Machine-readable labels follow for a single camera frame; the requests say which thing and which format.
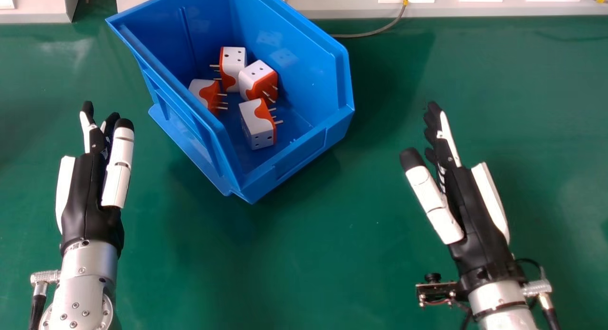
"blue plastic bin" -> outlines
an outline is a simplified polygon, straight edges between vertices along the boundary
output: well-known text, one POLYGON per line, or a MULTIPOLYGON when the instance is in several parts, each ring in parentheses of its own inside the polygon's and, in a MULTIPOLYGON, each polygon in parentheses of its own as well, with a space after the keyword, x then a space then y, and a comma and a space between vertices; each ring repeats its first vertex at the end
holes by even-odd
POLYGON ((342 139, 354 103, 344 47, 281 0, 151 0, 108 18, 142 70, 150 116, 222 194, 249 203, 342 139), (218 117, 188 91, 212 79, 222 46, 246 47, 279 75, 276 145, 252 151, 239 94, 218 117))

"robotic arm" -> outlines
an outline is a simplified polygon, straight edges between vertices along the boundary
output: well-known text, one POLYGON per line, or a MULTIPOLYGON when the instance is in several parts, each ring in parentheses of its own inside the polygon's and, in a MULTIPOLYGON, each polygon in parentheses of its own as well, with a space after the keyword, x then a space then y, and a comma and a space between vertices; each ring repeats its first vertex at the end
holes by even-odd
POLYGON ((118 113, 97 127, 93 104, 84 103, 80 124, 85 153, 59 166, 55 214, 61 233, 61 270, 37 272, 29 330, 105 330, 114 317, 117 264, 124 245, 120 211, 131 176, 134 127, 118 113), (44 311, 48 285, 57 284, 44 311))
POLYGON ((526 297, 539 298, 552 330, 558 330, 549 299, 549 281, 528 282, 509 250, 510 233, 500 196, 486 163, 465 168, 445 112, 428 104, 424 131, 431 148, 425 156, 435 165, 437 182, 414 148, 402 151, 401 165, 430 223, 449 248, 460 280, 441 283, 437 273, 417 285, 421 307, 463 302, 482 329, 536 330, 526 297))

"green work surface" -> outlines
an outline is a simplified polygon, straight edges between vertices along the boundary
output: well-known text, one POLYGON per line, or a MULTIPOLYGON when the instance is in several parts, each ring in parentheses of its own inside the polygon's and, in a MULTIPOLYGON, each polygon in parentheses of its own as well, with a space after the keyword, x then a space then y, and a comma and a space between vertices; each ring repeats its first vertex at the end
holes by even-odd
MULTIPOLYGON (((249 205, 221 196, 147 115, 139 68, 104 21, 112 5, 81 4, 72 25, 0 27, 3 329, 27 326, 29 275, 60 266, 58 164, 82 153, 85 99, 98 121, 119 111, 135 124, 125 330, 458 329, 460 310, 418 307, 414 284, 456 268, 398 160, 424 149, 433 99, 463 163, 493 170, 512 250, 545 265, 563 328, 605 328, 608 17, 412 19, 345 40, 357 109, 347 137, 249 205)), ((319 22, 340 33, 383 23, 319 22)))

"orange and white plug adapter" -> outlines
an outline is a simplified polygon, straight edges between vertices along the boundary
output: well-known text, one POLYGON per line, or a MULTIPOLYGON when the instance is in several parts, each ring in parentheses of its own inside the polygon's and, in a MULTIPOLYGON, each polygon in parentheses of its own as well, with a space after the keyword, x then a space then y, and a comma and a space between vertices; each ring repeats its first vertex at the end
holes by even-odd
POLYGON ((250 101, 263 98, 276 103, 278 98, 278 74, 266 63, 257 60, 238 74, 238 87, 241 97, 250 101))
POLYGON ((238 47, 222 47, 219 52, 219 64, 211 64, 212 68, 219 72, 222 81, 224 92, 237 93, 238 89, 238 73, 247 66, 247 51, 245 48, 238 47))
POLYGON ((219 109, 228 109, 224 106, 228 103, 222 102, 222 96, 226 94, 221 93, 218 81, 193 79, 188 90, 214 115, 217 115, 219 109))
POLYGON ((252 150, 276 144, 276 125, 283 123, 275 122, 275 116, 270 114, 276 108, 269 109, 261 98, 240 103, 238 107, 241 110, 243 133, 252 150))

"black knob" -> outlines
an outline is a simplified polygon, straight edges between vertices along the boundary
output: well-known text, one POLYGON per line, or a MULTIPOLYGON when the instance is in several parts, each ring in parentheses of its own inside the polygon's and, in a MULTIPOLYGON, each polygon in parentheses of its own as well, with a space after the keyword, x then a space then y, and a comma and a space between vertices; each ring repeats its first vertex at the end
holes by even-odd
POLYGON ((424 280, 426 280, 429 284, 439 284, 441 282, 441 274, 439 273, 429 273, 424 276, 424 280))

